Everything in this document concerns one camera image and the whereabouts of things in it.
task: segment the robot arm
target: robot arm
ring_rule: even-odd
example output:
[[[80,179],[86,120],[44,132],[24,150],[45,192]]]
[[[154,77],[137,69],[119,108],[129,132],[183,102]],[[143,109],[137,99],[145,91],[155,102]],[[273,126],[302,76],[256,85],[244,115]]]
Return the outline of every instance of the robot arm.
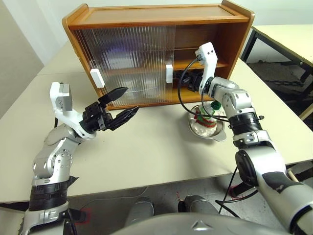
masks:
[[[52,83],[50,98],[53,110],[56,118],[64,124],[50,131],[33,162],[34,178],[22,235],[28,235],[37,225],[52,222],[60,234],[67,230],[67,188],[77,179],[70,176],[74,151],[85,140],[93,139],[96,131],[115,130],[136,114],[138,106],[124,110],[116,118],[106,111],[106,105],[120,98],[126,90],[127,87],[114,89],[79,113],[72,108],[69,84]]]
[[[257,187],[274,214],[290,232],[302,231],[313,234],[313,189],[305,184],[291,181],[286,176],[284,160],[266,130],[263,130],[251,102],[251,96],[232,81],[210,77],[216,64],[206,63],[208,57],[216,57],[214,51],[202,50],[197,58],[205,64],[199,93],[203,92],[219,101],[230,122],[233,140],[239,151],[236,164],[241,179]]]

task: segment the cabinet top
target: cabinet top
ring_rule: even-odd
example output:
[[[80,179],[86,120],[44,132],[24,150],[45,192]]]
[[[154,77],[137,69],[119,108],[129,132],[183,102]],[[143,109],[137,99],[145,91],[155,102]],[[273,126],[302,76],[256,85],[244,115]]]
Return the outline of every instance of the cabinet top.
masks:
[[[250,20],[250,16],[245,14],[248,12],[246,9],[234,4],[230,6],[222,3],[88,7],[87,4],[82,4],[63,18],[63,25],[70,30],[76,30],[100,27],[239,23]]]

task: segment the wooden side panel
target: wooden side panel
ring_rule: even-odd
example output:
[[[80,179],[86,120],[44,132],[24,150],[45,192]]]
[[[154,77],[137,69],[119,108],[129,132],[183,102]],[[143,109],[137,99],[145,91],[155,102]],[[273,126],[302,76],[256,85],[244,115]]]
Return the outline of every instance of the wooden side panel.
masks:
[[[88,61],[86,60],[86,56],[84,55],[84,52],[82,50],[82,46],[79,44],[79,42],[78,42],[77,38],[75,37],[75,35],[73,34],[73,32],[69,29],[69,25],[76,18],[83,17],[88,12],[89,12],[88,5],[82,4],[62,19],[62,25],[63,25],[65,32],[67,33],[67,36],[68,36],[70,42],[72,43],[72,46],[73,46],[73,49],[74,49],[76,55],[78,56],[80,62],[82,63],[82,66],[83,66],[93,88],[95,89],[97,95],[100,97],[100,96],[103,96],[104,94],[95,85],[95,83],[94,83],[94,81],[90,75],[90,66],[89,66]]]
[[[224,7],[225,10],[235,10],[249,17],[249,21],[246,23],[220,24],[215,36],[214,47],[218,49],[219,54],[230,64],[228,68],[221,70],[221,75],[219,76],[229,79],[252,26],[254,12],[228,0],[223,0],[221,7]]]

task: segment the wooden shelf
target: wooden shelf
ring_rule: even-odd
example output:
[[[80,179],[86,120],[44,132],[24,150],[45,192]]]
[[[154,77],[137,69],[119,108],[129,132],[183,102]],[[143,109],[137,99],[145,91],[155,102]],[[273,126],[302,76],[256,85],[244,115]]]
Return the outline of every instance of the wooden shelf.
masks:
[[[188,64],[196,58],[195,49],[179,49],[174,52],[174,70],[184,70]],[[228,63],[220,56],[217,57],[217,68],[227,67]],[[203,69],[204,66],[199,62],[195,62],[190,69]]]
[[[184,103],[191,103],[191,102],[199,102],[201,101],[201,95],[198,92],[192,92],[188,90],[186,87],[182,87],[180,90],[180,96],[182,97],[182,101]],[[206,96],[203,98],[204,100],[212,100],[212,98]],[[178,104],[179,99],[177,95],[177,87],[173,87],[172,91],[172,104]]]
[[[191,60],[177,60],[174,61],[174,71],[178,70],[184,70],[187,65],[190,63]],[[228,66],[227,63],[225,63],[223,60],[218,60],[217,62],[217,68],[224,68]],[[196,62],[193,66],[191,66],[191,70],[193,69],[203,69],[204,66],[201,65],[199,62]],[[125,69],[115,69],[115,70],[106,70],[106,75],[107,76],[115,76],[115,75],[122,75],[122,74],[139,74],[139,73],[154,73],[156,72],[155,69],[147,69],[147,68],[125,68]]]
[[[199,47],[183,47],[183,48],[175,48],[175,51],[176,50],[194,50],[194,51],[196,51],[198,49],[199,49]]]

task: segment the wall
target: wall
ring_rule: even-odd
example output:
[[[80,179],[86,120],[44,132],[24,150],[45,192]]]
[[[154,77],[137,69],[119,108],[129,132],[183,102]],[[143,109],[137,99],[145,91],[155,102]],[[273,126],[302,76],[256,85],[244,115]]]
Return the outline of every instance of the wall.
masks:
[[[82,3],[89,6],[118,6],[217,3],[220,0],[4,0],[4,2],[41,61],[46,64],[67,41],[61,25],[62,17]],[[313,24],[312,0],[233,0],[233,2],[255,12],[254,25]],[[284,57],[257,42],[249,59],[280,61]]]
[[[0,35],[1,118],[40,71],[43,64],[1,0]]]

